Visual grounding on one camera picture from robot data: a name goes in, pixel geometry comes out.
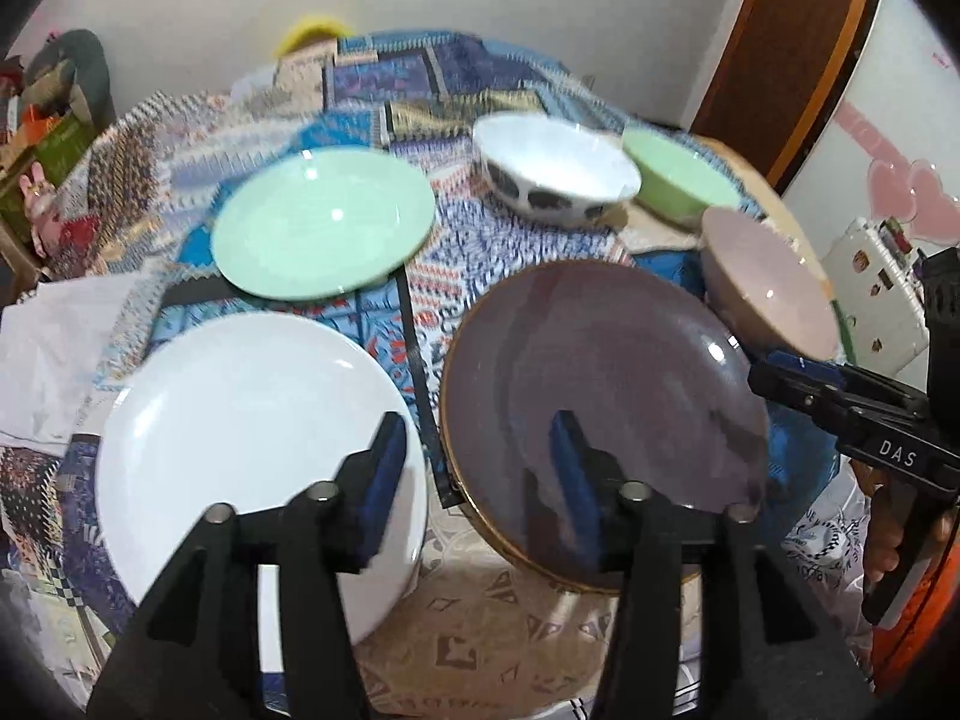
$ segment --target white paper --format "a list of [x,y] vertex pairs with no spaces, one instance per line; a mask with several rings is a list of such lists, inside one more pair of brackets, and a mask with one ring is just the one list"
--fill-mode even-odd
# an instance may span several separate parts
[[858,664],[869,668],[872,627],[863,618],[863,548],[870,499],[848,458],[784,541],[787,557],[805,577],[840,630]]
[[43,284],[0,322],[0,433],[65,445],[101,353],[139,274]]

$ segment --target screw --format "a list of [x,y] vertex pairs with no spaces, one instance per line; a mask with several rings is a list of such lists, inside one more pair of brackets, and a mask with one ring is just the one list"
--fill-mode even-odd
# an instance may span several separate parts
[[727,507],[727,517],[740,525],[746,525],[757,519],[757,507],[749,503],[731,503]]
[[215,503],[203,513],[203,519],[213,525],[220,525],[236,514],[229,503]]
[[643,482],[624,482],[620,488],[620,497],[631,503],[641,503],[654,494],[650,485]]
[[333,482],[314,482],[306,488],[306,496],[318,503],[322,501],[332,501],[340,494],[340,488]]

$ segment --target purple plate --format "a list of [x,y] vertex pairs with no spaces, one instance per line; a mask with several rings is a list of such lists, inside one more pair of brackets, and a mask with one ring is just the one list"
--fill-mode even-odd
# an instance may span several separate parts
[[749,370],[706,306],[640,269],[560,262],[505,279],[464,317],[440,383],[467,513],[508,559],[570,589],[618,589],[575,554],[553,415],[573,410],[594,446],[675,503],[759,505],[767,418]]

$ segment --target white wall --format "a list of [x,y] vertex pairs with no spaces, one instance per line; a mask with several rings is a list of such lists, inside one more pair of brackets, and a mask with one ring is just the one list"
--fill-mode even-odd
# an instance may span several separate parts
[[678,122],[728,0],[44,0],[14,44],[51,29],[102,39],[123,112],[155,89],[223,89],[268,61],[306,13],[357,31],[455,28],[553,55],[628,110]]

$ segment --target bowl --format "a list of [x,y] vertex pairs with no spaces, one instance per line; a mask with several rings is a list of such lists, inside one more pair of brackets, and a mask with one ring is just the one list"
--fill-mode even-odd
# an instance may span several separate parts
[[709,208],[701,245],[707,303],[743,346],[833,358],[840,343],[833,309],[784,239],[738,211]]
[[707,158],[656,130],[628,129],[623,151],[643,173],[637,200],[672,223],[699,230],[707,208],[740,206],[740,191]]
[[637,166],[600,133],[545,114],[477,119],[473,142],[494,194],[520,215],[592,226],[640,190]]

